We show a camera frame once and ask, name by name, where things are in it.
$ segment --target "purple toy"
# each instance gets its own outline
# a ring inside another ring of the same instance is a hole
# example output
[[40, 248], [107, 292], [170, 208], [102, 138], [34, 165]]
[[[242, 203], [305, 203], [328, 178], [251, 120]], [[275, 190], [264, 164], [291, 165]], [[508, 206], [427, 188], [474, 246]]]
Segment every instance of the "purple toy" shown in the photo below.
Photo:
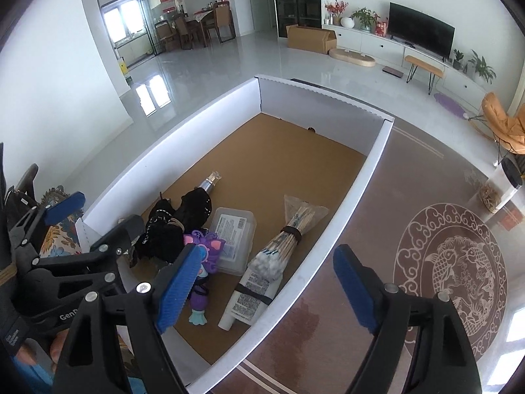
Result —
[[199, 275], [190, 293], [190, 306], [192, 308], [192, 314], [190, 315], [189, 322], [197, 325], [204, 325], [208, 321], [204, 317], [204, 310], [208, 305], [208, 293], [207, 288], [208, 275], [217, 272], [217, 260], [219, 260], [219, 254], [224, 248], [226, 242], [217, 238], [217, 234], [209, 232], [204, 235], [202, 232], [195, 230], [189, 234], [184, 234], [184, 245], [195, 244], [206, 249], [206, 257], [200, 265]]

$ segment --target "plastic bag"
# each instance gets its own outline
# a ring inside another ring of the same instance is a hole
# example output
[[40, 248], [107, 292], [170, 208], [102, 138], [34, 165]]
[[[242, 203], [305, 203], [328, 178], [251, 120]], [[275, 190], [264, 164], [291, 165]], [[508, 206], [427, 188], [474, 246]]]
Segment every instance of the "plastic bag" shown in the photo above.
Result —
[[314, 227], [328, 214], [328, 209], [304, 202], [296, 197], [284, 196], [284, 216], [287, 231], [277, 234], [252, 259], [249, 268], [268, 281], [277, 280], [282, 274], [298, 238]]

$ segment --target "round white vase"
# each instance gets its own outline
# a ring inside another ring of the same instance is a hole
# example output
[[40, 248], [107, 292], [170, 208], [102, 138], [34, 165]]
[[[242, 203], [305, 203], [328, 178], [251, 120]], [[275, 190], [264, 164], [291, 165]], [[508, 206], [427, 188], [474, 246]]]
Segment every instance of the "round white vase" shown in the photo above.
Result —
[[341, 18], [341, 26], [345, 28], [353, 28], [355, 26], [355, 22], [352, 18]]
[[482, 76], [480, 76], [477, 72], [474, 73], [473, 80], [474, 80], [474, 83], [476, 83], [478, 86], [481, 86], [481, 87], [487, 84], [485, 79]]

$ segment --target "television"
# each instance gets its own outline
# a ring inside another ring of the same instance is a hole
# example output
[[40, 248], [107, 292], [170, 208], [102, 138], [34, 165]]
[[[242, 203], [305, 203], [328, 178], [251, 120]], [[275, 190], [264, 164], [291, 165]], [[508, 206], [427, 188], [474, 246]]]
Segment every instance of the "television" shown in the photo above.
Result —
[[421, 46], [442, 57], [450, 57], [454, 27], [417, 10], [390, 3], [388, 34]]

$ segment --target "finger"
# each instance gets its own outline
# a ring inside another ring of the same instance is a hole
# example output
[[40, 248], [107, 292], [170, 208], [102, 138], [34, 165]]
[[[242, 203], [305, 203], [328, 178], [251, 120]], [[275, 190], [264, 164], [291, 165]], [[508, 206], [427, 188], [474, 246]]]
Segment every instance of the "finger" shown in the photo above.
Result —
[[18, 350], [18, 353], [16, 354], [16, 358], [28, 366], [36, 366], [36, 354], [35, 351], [33, 351], [27, 343], [23, 343], [20, 349]]
[[60, 358], [60, 353], [62, 353], [62, 348], [64, 348], [64, 342], [66, 341], [68, 332], [69, 329], [58, 332], [56, 338], [51, 344], [49, 355], [51, 356], [51, 360], [53, 360], [55, 363], [58, 363], [58, 359]]

